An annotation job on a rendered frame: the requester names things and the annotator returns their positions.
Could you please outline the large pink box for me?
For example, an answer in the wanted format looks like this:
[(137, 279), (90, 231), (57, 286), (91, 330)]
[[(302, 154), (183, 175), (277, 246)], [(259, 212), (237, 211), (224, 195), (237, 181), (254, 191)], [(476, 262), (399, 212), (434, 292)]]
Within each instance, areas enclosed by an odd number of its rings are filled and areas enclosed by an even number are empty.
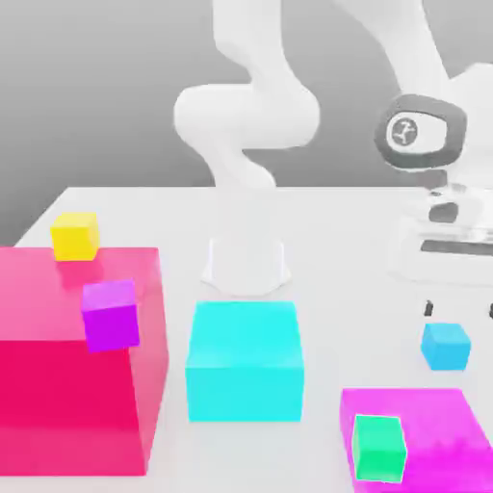
[[(86, 284), (133, 279), (140, 344), (89, 352)], [(159, 252), (0, 247), (0, 477), (142, 476), (169, 367)]]

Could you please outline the small blue cube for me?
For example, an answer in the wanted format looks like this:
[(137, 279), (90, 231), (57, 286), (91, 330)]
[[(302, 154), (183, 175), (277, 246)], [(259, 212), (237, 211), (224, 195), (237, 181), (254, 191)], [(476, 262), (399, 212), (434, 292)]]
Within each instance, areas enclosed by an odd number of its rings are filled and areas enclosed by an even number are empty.
[(461, 324), (426, 324), (421, 351), (433, 371), (464, 371), (471, 340)]

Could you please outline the small yellow cube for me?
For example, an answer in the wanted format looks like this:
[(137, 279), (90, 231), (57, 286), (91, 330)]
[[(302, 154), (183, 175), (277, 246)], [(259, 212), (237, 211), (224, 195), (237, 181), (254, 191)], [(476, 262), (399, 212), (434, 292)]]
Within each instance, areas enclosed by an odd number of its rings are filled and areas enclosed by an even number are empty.
[(92, 261), (100, 245), (95, 213), (62, 213), (50, 227), (54, 256), (58, 262)]

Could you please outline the large cyan box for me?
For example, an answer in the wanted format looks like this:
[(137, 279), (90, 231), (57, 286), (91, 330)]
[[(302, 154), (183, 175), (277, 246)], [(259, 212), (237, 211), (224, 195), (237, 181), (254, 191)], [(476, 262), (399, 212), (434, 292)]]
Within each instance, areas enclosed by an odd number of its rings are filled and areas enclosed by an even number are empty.
[(200, 301), (185, 365), (192, 422), (298, 422), (304, 360), (291, 301)]

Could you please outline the large magenta box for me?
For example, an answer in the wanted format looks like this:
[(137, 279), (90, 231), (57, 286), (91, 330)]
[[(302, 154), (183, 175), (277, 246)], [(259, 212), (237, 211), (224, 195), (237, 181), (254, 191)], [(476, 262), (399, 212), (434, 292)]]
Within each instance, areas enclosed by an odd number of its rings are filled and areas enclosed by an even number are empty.
[[(356, 478), (357, 415), (401, 418), (407, 461), (400, 483)], [(345, 388), (339, 423), (353, 493), (493, 493), (493, 447), (459, 389)]]

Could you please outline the small purple cube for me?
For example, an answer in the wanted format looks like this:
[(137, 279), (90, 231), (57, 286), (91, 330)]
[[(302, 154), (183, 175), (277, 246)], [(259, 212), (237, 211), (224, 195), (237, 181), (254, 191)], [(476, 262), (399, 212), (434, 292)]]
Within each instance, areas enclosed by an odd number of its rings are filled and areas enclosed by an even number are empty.
[(89, 352), (129, 349), (140, 344), (133, 279), (86, 284), (81, 312)]

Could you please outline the small green cube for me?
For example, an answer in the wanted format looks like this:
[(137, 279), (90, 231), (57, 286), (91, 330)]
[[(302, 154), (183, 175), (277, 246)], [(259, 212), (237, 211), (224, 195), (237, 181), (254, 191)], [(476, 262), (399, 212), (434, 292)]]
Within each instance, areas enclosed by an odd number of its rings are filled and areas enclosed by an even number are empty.
[(351, 451), (357, 480), (401, 483), (407, 461), (401, 418), (356, 414)]

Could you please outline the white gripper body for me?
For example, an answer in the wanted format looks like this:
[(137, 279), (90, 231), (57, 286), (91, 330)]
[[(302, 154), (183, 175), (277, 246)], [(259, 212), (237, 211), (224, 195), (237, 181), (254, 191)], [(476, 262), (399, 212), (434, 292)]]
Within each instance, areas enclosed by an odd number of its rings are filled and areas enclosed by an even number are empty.
[(391, 273), (416, 282), (493, 286), (493, 239), (471, 242), (450, 223), (402, 220), (388, 263)]

